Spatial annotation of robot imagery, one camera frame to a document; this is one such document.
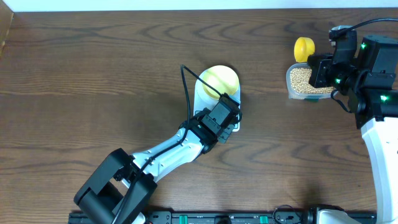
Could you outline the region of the yellow measuring scoop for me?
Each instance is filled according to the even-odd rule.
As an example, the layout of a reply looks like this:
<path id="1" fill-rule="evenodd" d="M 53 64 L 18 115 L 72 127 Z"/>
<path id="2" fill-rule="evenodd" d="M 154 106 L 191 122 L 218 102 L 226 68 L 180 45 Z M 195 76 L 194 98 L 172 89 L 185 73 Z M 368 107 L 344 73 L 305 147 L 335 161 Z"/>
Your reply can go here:
<path id="1" fill-rule="evenodd" d="M 294 57 L 296 62 L 307 62 L 308 57 L 315 53 L 315 43 L 311 38 L 299 37 L 294 45 Z"/>

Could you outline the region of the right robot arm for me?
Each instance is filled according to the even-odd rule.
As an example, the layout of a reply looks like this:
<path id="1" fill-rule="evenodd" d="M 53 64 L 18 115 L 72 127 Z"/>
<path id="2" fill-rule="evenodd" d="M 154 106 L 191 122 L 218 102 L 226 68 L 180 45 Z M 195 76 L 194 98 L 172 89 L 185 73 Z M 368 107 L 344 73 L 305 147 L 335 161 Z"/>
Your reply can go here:
<path id="1" fill-rule="evenodd" d="M 377 223 L 397 223 L 397 40 L 367 35 L 337 40 L 333 54 L 311 55 L 311 86 L 332 86 L 348 97 L 342 108 L 355 116 L 367 147 L 376 189 Z"/>

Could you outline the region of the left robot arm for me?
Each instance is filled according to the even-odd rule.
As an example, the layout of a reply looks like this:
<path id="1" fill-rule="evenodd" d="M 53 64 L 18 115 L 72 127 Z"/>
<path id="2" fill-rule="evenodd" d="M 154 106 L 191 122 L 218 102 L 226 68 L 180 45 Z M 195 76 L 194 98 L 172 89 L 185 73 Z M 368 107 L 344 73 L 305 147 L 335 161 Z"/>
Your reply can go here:
<path id="1" fill-rule="evenodd" d="M 74 196 L 74 203 L 93 223 L 143 223 L 143 208 L 158 181 L 177 167 L 224 143 L 240 111 L 204 109 L 184 121 L 170 139 L 132 155 L 110 153 Z"/>

